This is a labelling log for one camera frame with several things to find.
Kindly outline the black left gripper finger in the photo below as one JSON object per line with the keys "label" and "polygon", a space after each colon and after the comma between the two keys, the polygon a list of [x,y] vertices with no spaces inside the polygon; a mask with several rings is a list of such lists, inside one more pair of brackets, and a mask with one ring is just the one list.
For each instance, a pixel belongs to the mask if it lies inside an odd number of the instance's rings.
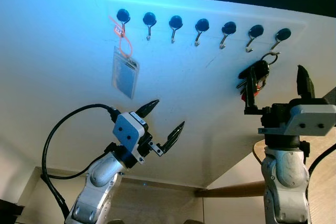
{"label": "black left gripper finger", "polygon": [[173,145],[177,142],[178,138],[180,137],[180,135],[182,134],[183,128],[185,125],[185,121],[181,122],[176,128],[175,130],[173,130],[167,137],[166,142],[163,145],[159,145],[159,149],[161,150],[161,154],[166,154],[166,152],[168,152],[168,150],[171,149],[171,147],[173,147]]}
{"label": "black left gripper finger", "polygon": [[141,118],[144,118],[144,117],[148,116],[153,111],[154,107],[156,107],[156,105],[158,105],[159,102],[160,102],[160,100],[156,99],[156,100],[151,100],[151,102],[148,102],[148,103],[142,105],[136,111],[137,116],[139,116]]}

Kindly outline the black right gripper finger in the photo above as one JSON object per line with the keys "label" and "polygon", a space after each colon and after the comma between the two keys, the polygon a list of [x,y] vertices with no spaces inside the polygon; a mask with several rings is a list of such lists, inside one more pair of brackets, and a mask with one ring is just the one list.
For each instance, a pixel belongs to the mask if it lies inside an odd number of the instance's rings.
{"label": "black right gripper finger", "polygon": [[315,99],[314,84],[304,66],[298,65],[296,88],[300,99]]}
{"label": "black right gripper finger", "polygon": [[249,72],[246,78],[246,83],[244,87],[245,95],[245,111],[257,111],[258,107],[255,104],[255,92],[257,89],[256,77],[253,71]]}

